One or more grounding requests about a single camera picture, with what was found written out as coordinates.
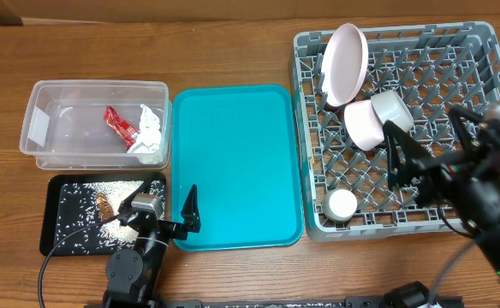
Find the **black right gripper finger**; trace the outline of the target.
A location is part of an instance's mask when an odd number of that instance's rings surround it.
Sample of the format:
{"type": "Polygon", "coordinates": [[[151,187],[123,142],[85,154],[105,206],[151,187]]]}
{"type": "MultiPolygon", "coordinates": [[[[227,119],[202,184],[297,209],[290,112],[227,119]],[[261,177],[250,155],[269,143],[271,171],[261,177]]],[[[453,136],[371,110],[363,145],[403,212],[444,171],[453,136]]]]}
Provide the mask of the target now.
{"type": "Polygon", "coordinates": [[[395,190],[398,186],[410,184],[413,178],[420,177],[421,159],[432,155],[393,121],[384,123],[383,133],[387,151],[388,188],[395,190]]]}
{"type": "Polygon", "coordinates": [[[471,134],[465,127],[467,121],[472,124],[480,124],[484,119],[482,115],[461,106],[454,106],[449,110],[448,116],[461,147],[465,152],[485,152],[485,146],[478,140],[472,139],[471,134]]]}

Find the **pink bowl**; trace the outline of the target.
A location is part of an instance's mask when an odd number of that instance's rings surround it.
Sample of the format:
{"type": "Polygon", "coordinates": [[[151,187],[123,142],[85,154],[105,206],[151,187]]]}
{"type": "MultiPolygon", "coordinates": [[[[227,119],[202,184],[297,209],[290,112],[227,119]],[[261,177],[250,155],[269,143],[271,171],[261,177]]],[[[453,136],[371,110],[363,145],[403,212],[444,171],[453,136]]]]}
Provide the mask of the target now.
{"type": "Polygon", "coordinates": [[[369,151],[384,141],[382,123],[370,100],[348,104],[343,117],[349,137],[361,150],[369,151]]]}

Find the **grey bowl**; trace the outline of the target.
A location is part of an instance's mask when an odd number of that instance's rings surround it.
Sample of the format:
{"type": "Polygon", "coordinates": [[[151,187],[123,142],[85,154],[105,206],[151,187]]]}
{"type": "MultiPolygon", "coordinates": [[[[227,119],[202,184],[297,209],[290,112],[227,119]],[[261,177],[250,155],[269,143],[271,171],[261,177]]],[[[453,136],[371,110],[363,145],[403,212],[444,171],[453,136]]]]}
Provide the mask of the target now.
{"type": "Polygon", "coordinates": [[[402,98],[395,91],[388,90],[371,96],[371,104],[382,124],[392,121],[406,133],[414,126],[413,116],[402,98]]]}

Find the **brown food piece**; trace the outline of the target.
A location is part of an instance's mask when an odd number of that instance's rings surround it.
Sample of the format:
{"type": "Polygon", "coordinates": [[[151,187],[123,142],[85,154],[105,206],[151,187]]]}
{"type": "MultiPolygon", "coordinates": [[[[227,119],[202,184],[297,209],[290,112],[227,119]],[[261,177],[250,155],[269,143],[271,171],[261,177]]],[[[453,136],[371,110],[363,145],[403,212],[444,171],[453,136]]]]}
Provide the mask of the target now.
{"type": "Polygon", "coordinates": [[[96,205],[98,207],[98,216],[101,221],[111,219],[114,216],[114,210],[111,207],[106,195],[102,192],[97,193],[96,205]]]}

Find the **white tissue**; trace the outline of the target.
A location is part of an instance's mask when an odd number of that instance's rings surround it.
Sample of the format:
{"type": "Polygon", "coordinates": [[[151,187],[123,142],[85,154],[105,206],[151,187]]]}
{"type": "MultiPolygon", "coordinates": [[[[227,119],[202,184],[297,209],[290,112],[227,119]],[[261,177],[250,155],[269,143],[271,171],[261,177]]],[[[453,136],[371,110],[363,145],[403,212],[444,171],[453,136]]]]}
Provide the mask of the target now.
{"type": "Polygon", "coordinates": [[[143,164],[157,164],[162,159],[160,154],[162,134],[160,118],[151,108],[142,104],[140,115],[140,132],[135,136],[135,142],[129,146],[127,153],[145,154],[138,157],[143,164]]]}

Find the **white rice pile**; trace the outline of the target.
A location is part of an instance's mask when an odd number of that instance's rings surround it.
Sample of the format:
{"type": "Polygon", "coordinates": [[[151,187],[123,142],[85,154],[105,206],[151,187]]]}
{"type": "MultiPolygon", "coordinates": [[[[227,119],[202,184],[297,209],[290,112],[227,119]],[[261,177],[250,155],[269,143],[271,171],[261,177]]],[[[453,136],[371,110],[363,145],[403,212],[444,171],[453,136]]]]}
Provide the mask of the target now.
{"type": "Polygon", "coordinates": [[[61,187],[53,243],[57,256],[111,254],[134,245],[138,233],[115,220],[102,226],[67,236],[79,228],[102,222],[96,205],[97,193],[106,195],[114,215],[121,202],[142,184],[141,181],[71,183],[61,187]]]}

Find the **red snack wrapper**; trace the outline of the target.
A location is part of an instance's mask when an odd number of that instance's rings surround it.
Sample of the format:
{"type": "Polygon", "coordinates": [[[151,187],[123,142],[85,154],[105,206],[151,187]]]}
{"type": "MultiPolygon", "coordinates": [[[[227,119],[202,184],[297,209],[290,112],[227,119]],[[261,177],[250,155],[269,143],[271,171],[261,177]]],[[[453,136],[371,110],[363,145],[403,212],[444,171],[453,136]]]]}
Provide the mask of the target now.
{"type": "Polygon", "coordinates": [[[125,121],[118,112],[109,105],[105,108],[104,120],[108,127],[122,139],[126,146],[126,150],[129,150],[135,144],[140,131],[125,121]]]}

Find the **large white pink plate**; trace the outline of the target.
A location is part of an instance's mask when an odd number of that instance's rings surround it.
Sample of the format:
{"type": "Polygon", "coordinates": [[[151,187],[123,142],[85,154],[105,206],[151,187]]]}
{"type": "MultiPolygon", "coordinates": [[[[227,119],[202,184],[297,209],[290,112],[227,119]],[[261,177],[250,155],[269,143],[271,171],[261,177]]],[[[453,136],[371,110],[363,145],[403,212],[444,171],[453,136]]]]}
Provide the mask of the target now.
{"type": "Polygon", "coordinates": [[[368,45],[364,33],[354,24],[339,26],[328,41],[321,64],[322,92],[326,103],[341,107],[351,102],[364,84],[368,45]]]}

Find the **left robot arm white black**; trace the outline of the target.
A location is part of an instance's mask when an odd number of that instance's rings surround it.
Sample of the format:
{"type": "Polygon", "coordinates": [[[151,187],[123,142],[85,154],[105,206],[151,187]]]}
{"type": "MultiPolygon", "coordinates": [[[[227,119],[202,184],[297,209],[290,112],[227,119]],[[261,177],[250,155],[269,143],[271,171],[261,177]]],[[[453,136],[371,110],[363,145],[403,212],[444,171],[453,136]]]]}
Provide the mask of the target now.
{"type": "Polygon", "coordinates": [[[103,307],[162,307],[154,294],[164,255],[171,240],[185,240],[200,231],[198,188],[191,186],[182,207],[182,222],[160,218],[161,200],[150,194],[144,183],[125,198],[119,207],[118,220],[123,227],[137,232],[131,248],[114,252],[105,267],[108,278],[103,307]]]}

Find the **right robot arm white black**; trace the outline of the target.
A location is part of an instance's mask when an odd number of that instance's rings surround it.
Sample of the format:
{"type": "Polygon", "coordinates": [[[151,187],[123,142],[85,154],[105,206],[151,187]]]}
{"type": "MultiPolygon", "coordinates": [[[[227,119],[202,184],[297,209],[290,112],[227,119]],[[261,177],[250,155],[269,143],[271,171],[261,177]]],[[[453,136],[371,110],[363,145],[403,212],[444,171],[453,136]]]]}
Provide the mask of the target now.
{"type": "Polygon", "coordinates": [[[393,121],[383,125],[388,187],[413,185],[420,207],[448,204],[500,278],[500,105],[449,111],[461,149],[434,157],[393,121]]]}

